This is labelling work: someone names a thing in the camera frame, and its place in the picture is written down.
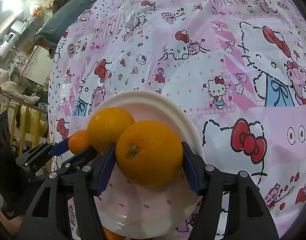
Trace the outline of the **small mandarin orange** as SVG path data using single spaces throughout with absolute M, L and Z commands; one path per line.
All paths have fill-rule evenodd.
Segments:
M 71 135 L 68 139 L 68 149 L 78 155 L 89 147 L 87 131 L 80 130 Z

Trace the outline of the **medium orange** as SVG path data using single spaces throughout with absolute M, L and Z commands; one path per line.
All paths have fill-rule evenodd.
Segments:
M 122 133 L 134 123 L 132 115 L 124 109 L 102 109 L 88 123 L 88 143 L 99 153 L 105 153 L 108 145 L 117 142 Z

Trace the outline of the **pink strawberry plate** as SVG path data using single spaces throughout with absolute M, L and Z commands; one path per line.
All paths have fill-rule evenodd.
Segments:
M 174 142 L 186 142 L 203 156 L 196 127 L 177 105 L 155 92 L 118 93 L 99 110 L 121 108 L 132 115 L 139 132 L 124 136 L 124 149 L 138 146 L 134 157 L 118 156 L 109 185 L 96 200 L 105 228 L 129 238 L 145 239 L 169 233 L 194 211 L 198 196 L 185 177 Z

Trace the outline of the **teal blue pillow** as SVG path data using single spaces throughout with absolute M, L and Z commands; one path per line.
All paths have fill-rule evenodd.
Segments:
M 92 4 L 92 0 L 67 2 L 33 36 L 33 45 L 56 48 L 67 28 Z

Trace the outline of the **yellow wooden rack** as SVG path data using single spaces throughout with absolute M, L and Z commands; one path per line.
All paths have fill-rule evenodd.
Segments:
M 49 141 L 48 124 L 42 112 L 16 102 L 8 106 L 0 102 L 0 113 L 3 111 L 9 118 L 10 142 L 17 155 Z

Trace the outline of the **Hello Kitty pink tablecloth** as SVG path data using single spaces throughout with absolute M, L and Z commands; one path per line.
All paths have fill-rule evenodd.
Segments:
M 247 171 L 280 237 L 306 208 L 306 21 L 293 0 L 96 0 L 55 50 L 50 138 L 114 94 L 150 90 L 194 123 L 207 161 Z

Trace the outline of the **large navel orange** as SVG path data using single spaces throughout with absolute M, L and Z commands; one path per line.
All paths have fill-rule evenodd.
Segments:
M 180 137 L 157 121 L 143 120 L 131 125 L 117 141 L 115 154 L 123 175 L 143 187 L 170 183 L 183 163 Z

